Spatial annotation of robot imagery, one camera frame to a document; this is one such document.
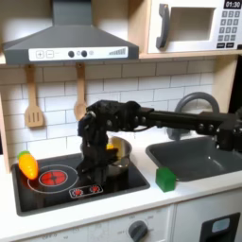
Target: faucet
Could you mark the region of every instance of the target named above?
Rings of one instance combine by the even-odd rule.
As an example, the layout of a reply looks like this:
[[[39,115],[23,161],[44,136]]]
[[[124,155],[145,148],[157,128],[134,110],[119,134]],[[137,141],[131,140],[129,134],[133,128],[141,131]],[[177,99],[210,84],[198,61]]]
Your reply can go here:
[[[206,100],[212,106],[213,112],[214,113],[219,113],[219,106],[218,106],[218,103],[217,103],[216,99],[212,95],[209,95],[209,94],[206,94],[206,93],[202,93],[202,92],[192,93],[190,95],[186,95],[178,103],[178,105],[177,105],[177,107],[175,109],[175,112],[182,112],[182,108],[188,102],[190,102],[192,100],[195,100],[195,99]],[[175,141],[180,141],[181,135],[185,134],[185,133],[189,133],[189,130],[175,130],[175,129],[171,129],[171,128],[167,129],[167,134],[168,134],[169,139],[175,140]]]

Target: silver range hood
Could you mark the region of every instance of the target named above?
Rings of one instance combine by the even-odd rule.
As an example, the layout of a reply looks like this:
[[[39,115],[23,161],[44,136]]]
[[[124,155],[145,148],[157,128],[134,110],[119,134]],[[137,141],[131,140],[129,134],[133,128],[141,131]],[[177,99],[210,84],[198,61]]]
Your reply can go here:
[[[53,26],[4,43],[7,64],[130,60],[139,47],[92,26],[91,0],[52,0]]]

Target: microwave keypad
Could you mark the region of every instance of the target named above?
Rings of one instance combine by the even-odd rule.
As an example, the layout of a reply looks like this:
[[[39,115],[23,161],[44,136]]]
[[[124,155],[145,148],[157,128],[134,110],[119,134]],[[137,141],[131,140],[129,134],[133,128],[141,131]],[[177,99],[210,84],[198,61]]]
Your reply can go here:
[[[236,40],[237,26],[240,17],[239,10],[223,10],[216,48],[233,48]]]

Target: toy carrot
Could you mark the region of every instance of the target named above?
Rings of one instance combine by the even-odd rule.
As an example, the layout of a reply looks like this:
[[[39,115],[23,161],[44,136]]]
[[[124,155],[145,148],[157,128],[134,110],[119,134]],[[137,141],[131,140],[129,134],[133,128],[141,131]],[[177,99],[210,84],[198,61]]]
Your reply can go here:
[[[37,161],[28,151],[22,151],[18,155],[19,168],[24,175],[30,180],[35,180],[38,177],[39,167]]]

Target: gray sink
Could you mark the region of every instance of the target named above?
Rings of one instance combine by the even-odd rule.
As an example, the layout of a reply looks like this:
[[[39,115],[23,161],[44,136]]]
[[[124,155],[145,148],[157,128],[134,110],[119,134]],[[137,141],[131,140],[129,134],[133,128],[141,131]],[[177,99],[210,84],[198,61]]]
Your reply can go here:
[[[242,154],[216,149],[210,137],[152,145],[147,155],[159,167],[168,167],[181,182],[242,170]]]

